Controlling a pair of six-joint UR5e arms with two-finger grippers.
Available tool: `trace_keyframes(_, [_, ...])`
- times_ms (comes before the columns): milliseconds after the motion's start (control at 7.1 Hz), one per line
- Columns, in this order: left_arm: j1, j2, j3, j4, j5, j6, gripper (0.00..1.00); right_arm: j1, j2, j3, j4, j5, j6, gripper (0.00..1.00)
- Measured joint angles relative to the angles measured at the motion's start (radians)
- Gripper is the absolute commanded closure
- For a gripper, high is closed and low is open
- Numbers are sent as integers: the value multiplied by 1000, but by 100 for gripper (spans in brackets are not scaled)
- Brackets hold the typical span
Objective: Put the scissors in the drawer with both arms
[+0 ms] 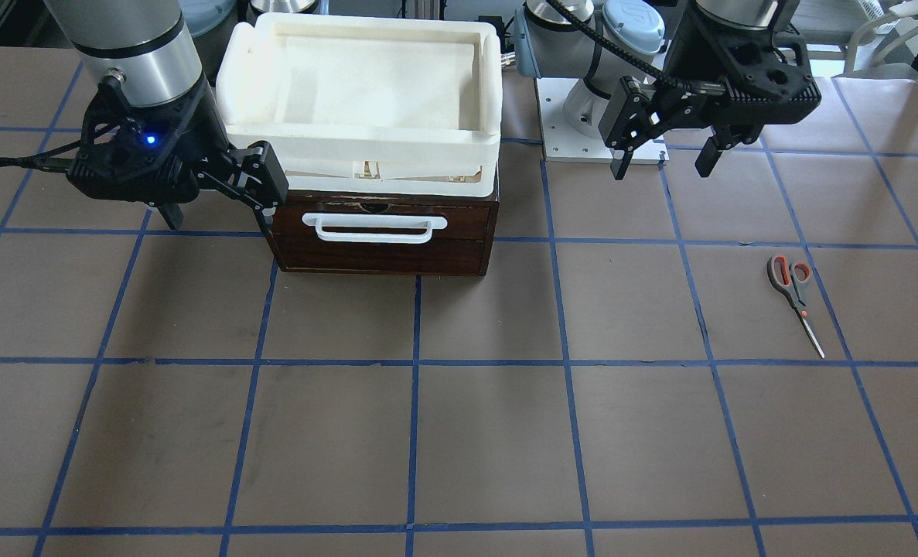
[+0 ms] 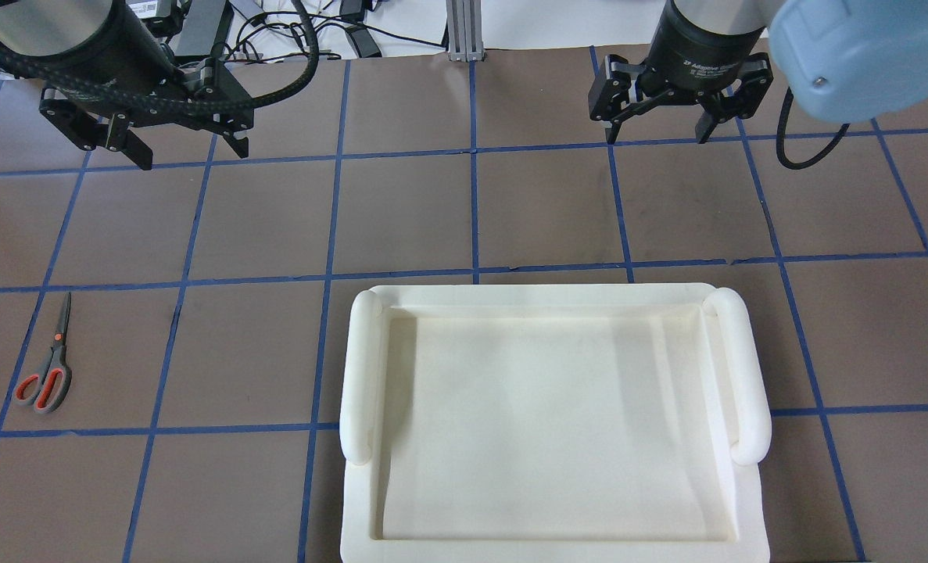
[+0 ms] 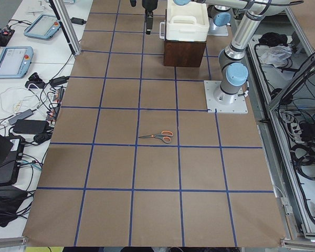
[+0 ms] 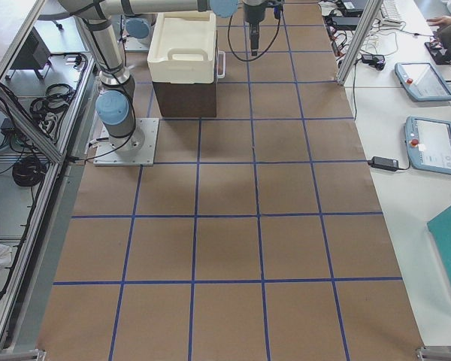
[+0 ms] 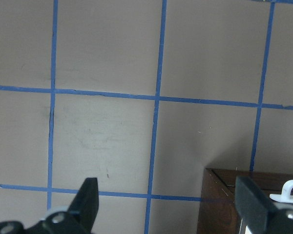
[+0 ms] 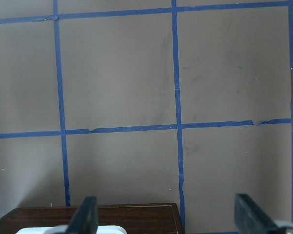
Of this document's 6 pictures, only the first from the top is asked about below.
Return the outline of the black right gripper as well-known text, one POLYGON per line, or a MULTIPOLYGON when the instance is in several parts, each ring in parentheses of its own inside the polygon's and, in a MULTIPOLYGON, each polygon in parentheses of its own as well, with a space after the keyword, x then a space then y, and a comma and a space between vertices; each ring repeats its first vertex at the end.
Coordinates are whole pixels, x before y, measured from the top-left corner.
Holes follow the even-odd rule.
POLYGON ((183 225, 177 203, 217 190, 249 206, 261 233, 270 234, 289 188, 271 143, 230 149, 204 75, 183 96, 155 107, 131 106, 127 83, 112 74, 98 82, 67 180, 94 200, 158 206, 172 231, 183 225))

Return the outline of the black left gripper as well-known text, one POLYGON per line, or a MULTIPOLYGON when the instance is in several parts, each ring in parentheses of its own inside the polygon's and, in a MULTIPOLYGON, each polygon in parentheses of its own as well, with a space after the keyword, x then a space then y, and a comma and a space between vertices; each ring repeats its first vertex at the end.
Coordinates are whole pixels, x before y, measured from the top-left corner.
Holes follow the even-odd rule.
POLYGON ((639 84, 625 75, 615 85, 598 122, 613 154, 611 173, 624 179, 635 151, 674 129, 712 135, 695 161, 706 179, 723 152, 746 140, 745 125, 790 125, 822 100, 803 36, 792 25, 780 31, 736 29, 703 12, 681 19, 664 70, 691 89, 639 84))

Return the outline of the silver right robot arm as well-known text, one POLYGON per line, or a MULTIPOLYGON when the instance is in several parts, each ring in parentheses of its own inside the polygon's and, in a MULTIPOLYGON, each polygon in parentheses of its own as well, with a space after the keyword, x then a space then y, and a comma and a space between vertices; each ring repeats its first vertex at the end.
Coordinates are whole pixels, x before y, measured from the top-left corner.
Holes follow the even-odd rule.
POLYGON ((141 202, 179 229, 182 204, 217 190, 270 233, 288 179, 266 141, 232 146, 176 1, 49 1, 97 78, 66 176, 94 200, 141 202))

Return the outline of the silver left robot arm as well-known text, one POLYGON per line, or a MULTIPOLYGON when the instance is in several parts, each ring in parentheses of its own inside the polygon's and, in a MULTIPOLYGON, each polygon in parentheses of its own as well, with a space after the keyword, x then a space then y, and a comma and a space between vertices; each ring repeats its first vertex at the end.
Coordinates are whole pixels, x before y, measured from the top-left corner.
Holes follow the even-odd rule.
POLYGON ((688 1, 667 38, 656 1, 526 1, 515 15, 519 73, 578 81, 569 121, 614 154, 622 179, 635 151, 674 129, 710 129, 696 158, 707 177, 723 152, 767 125, 801 122, 822 96, 795 1, 688 1))

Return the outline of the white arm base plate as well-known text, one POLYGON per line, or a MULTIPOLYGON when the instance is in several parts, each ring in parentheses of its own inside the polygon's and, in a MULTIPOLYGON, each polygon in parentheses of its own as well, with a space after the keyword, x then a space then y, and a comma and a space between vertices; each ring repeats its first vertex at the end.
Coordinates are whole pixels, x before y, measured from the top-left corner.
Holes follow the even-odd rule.
POLYGON ((555 162, 610 162, 613 152, 598 130, 608 101, 582 79, 536 80, 544 156, 555 162))

